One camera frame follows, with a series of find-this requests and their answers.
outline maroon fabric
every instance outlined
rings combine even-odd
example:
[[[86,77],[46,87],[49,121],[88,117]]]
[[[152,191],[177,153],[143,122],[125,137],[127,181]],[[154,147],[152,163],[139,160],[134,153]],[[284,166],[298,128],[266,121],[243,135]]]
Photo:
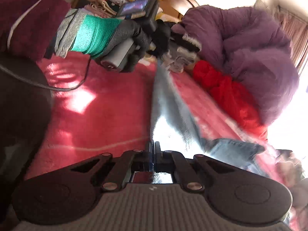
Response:
[[[38,0],[0,0],[0,51],[14,22]],[[43,58],[70,5],[64,0],[42,0],[14,30],[9,52],[33,61]]]

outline black cable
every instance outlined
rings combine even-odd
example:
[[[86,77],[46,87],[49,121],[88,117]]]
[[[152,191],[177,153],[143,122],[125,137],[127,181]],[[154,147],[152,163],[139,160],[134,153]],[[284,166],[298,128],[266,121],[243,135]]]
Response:
[[[89,71],[90,61],[91,61],[91,58],[89,58],[89,61],[88,61],[87,67],[86,67],[86,72],[84,74],[84,78],[81,80],[81,82],[79,84],[77,84],[75,87],[72,87],[72,88],[57,88],[57,87],[52,87],[52,86],[46,86],[46,85],[43,85],[43,84],[38,83],[38,82],[33,82],[33,81],[31,81],[27,78],[24,78],[24,77],[21,77],[21,76],[15,74],[14,72],[10,71],[6,67],[2,66],[1,64],[0,64],[0,70],[3,71],[4,73],[14,77],[15,79],[21,81],[21,82],[25,82],[25,83],[30,84],[30,85],[35,86],[35,87],[54,90],[54,91],[69,92],[69,91],[73,91],[73,90],[79,88],[85,82],[87,75],[88,75],[88,71]]]

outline gray sleeve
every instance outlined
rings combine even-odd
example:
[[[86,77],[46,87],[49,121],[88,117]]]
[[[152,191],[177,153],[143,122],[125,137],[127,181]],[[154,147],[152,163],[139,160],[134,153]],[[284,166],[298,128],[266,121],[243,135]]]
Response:
[[[65,58],[67,52],[71,49],[78,30],[84,21],[86,14],[80,9],[71,9],[60,24],[54,52],[57,56]]]

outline device screen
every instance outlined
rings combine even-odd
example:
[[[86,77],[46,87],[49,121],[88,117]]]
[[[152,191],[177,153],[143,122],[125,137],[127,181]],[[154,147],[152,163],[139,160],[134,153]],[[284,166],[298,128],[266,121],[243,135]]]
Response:
[[[148,1],[149,0],[137,0],[135,2],[124,4],[120,16],[142,12]]]

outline metal screw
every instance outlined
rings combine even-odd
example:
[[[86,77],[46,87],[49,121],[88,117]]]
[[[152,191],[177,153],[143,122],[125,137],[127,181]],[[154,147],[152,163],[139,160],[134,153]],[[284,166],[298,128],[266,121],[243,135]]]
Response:
[[[202,188],[202,185],[199,182],[190,182],[187,184],[187,187],[190,190],[199,190]]]
[[[117,187],[118,187],[118,185],[114,182],[106,182],[103,185],[103,189],[108,190],[108,191],[115,190]]]

